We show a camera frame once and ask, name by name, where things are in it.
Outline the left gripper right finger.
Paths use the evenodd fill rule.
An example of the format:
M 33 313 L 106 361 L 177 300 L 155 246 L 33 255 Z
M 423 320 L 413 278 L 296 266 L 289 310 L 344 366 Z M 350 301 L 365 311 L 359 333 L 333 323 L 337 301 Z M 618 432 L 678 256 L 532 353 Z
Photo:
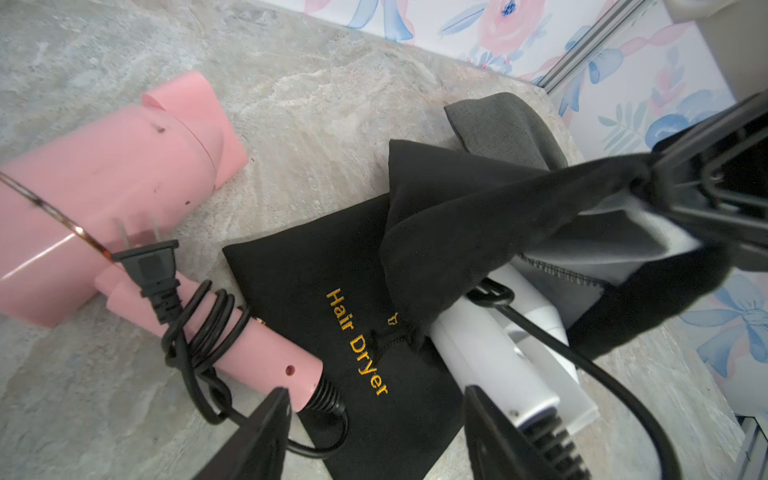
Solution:
M 476 479 L 574 479 L 576 447 L 554 408 L 515 427 L 478 386 L 464 394 L 465 435 Z

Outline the pink hair dryer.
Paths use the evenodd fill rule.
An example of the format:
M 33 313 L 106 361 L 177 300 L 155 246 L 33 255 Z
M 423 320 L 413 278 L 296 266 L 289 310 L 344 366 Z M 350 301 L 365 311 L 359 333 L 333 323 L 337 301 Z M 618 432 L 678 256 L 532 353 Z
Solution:
M 52 328 L 95 295 L 153 333 L 205 420 L 242 424 L 227 377 L 295 411 L 350 421 L 322 362 L 235 297 L 177 268 L 171 232 L 247 164 L 209 81 L 191 71 L 1 168 L 1 311 Z

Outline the white hair dryer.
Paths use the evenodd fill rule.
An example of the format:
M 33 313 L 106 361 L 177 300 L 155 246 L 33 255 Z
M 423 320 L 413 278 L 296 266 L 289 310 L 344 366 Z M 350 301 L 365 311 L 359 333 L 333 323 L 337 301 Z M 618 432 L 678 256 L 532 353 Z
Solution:
M 429 337 L 463 393 L 480 387 L 517 428 L 550 408 L 570 438 L 596 420 L 598 407 L 578 379 L 580 372 L 588 374 L 645 430 L 661 478 L 681 478 L 656 418 L 618 380 L 571 349 L 557 309 L 513 267 L 497 269 L 460 297 L 432 323 Z M 576 447 L 574 479 L 591 476 Z

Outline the plain black pouch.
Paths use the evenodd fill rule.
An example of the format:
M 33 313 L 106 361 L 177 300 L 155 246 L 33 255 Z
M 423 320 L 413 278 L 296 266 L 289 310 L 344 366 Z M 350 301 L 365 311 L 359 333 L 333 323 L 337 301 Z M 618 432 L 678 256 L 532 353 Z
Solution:
M 579 213 L 647 179 L 651 156 L 547 172 L 408 140 L 389 144 L 389 211 L 379 255 L 400 325 L 380 350 L 405 343 L 427 362 L 438 315 L 513 257 L 532 255 Z M 597 359 L 717 289 L 729 250 L 702 246 L 643 264 L 569 328 L 574 350 Z

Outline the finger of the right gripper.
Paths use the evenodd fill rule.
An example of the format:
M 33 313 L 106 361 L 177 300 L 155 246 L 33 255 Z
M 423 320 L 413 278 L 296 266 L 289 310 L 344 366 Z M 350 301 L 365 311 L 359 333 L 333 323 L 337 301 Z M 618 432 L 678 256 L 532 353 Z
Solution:
M 767 268 L 767 92 L 660 142 L 635 194 L 740 270 Z

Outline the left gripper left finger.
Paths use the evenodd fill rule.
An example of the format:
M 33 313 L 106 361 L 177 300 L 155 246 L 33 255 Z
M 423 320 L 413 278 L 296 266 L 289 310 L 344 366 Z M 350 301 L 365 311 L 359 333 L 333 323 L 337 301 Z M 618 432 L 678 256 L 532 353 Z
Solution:
M 288 390 L 275 388 L 194 480 L 280 479 L 291 414 Z

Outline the grey drawstring pouch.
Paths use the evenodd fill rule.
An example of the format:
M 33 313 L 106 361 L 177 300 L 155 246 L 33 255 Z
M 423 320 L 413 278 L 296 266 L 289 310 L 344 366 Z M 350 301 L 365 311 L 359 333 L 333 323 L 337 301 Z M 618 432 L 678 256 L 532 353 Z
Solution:
M 444 111 L 470 154 L 548 171 L 568 166 L 544 120 L 511 93 L 458 101 L 445 106 Z

